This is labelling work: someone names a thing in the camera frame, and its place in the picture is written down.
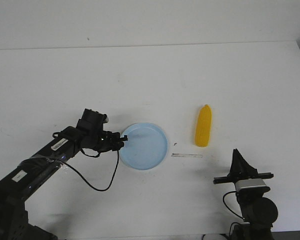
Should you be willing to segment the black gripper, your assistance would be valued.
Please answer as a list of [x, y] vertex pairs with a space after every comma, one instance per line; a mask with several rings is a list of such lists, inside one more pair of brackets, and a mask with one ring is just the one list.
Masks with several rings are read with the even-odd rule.
[[235, 148], [232, 152], [232, 162], [227, 176], [215, 177], [213, 184], [235, 184], [241, 180], [249, 179], [272, 179], [274, 174], [271, 172], [258, 173], [257, 169], [248, 164], [242, 154]]
[[76, 128], [83, 132], [83, 139], [80, 142], [81, 149], [91, 149], [98, 153], [119, 151], [128, 141], [128, 136], [116, 134], [114, 141], [111, 140], [111, 133], [104, 130], [104, 124], [108, 122], [106, 114], [85, 108]]

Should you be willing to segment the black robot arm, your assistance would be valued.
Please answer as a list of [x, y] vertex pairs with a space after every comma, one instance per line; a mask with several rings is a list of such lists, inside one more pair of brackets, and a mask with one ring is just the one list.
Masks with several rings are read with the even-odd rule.
[[25, 202], [77, 153], [90, 149], [98, 158], [108, 151], [119, 152], [128, 137], [105, 131], [103, 126], [107, 122], [106, 114], [85, 109], [76, 126], [53, 133], [52, 141], [0, 180], [0, 240], [58, 239], [29, 223]]
[[[271, 179], [271, 172], [259, 173], [244, 159], [238, 149], [232, 152], [232, 162], [229, 173], [226, 176], [215, 177], [213, 183], [233, 183], [235, 190], [225, 193], [222, 202], [225, 207], [242, 223], [233, 222], [229, 228], [228, 240], [272, 240], [271, 232], [273, 223], [279, 216], [278, 208], [264, 194], [271, 188], [264, 180]], [[229, 194], [235, 194], [236, 201], [240, 207], [241, 214], [235, 213], [225, 201]]]

